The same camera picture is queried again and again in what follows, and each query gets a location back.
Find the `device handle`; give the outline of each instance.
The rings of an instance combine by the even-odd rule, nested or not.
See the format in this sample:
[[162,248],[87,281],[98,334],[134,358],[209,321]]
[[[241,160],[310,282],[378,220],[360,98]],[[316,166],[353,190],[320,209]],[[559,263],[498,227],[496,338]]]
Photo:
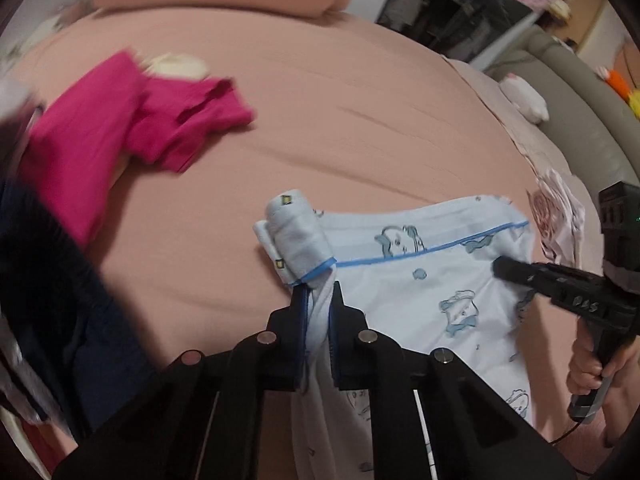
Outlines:
[[[629,336],[612,330],[605,330],[600,325],[589,321],[586,321],[586,324],[593,339],[593,353],[604,368],[611,361],[618,348],[628,341]],[[586,395],[571,396],[568,413],[574,422],[589,424],[602,406],[613,376],[600,377],[600,379],[602,384],[598,389],[591,390]]]

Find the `metal rivet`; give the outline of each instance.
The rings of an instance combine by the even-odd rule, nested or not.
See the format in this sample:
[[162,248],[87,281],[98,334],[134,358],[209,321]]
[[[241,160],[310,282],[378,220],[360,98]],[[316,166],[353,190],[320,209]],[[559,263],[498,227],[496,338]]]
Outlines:
[[360,330],[358,339],[360,339],[360,341],[362,341],[363,343],[373,343],[377,341],[378,334],[373,330]]
[[453,352],[448,348],[436,348],[433,351],[433,357],[437,362],[445,365],[453,361]]
[[261,345],[270,345],[275,343],[277,338],[278,336],[276,336],[273,332],[265,330],[263,332],[260,332],[256,339]]
[[202,354],[197,350],[187,350],[180,357],[180,361],[182,361],[183,365],[193,366],[200,362],[202,359]]

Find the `pink folded cloth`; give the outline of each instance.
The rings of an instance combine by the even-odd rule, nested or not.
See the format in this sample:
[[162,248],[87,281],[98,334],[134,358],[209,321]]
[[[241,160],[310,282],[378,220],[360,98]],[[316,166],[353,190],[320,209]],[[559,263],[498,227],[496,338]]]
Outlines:
[[253,118],[229,79],[146,76],[122,51],[46,111],[31,131],[18,176],[85,247],[102,225],[121,151],[181,173],[207,133],[245,126]]

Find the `white plush toy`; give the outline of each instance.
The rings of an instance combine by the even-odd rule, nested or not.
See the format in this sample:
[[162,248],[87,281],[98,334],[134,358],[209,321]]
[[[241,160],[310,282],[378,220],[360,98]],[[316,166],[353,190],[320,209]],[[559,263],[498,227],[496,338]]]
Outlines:
[[507,74],[499,85],[502,93],[527,121],[538,124],[549,120],[545,99],[523,78]]

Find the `white pants with cartoon print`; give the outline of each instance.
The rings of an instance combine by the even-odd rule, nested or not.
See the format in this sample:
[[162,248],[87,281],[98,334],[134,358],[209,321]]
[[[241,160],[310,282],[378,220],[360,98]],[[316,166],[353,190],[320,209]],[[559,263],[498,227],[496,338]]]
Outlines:
[[491,265],[500,255],[529,262],[535,236],[507,200],[476,196],[392,214],[331,214],[314,211],[292,190],[266,214],[254,230],[276,272],[313,291],[307,370],[292,397],[301,480],[373,475],[367,392],[340,392],[331,377],[326,335],[334,280],[370,328],[417,352],[452,349],[531,422],[516,347],[530,291],[495,279]]

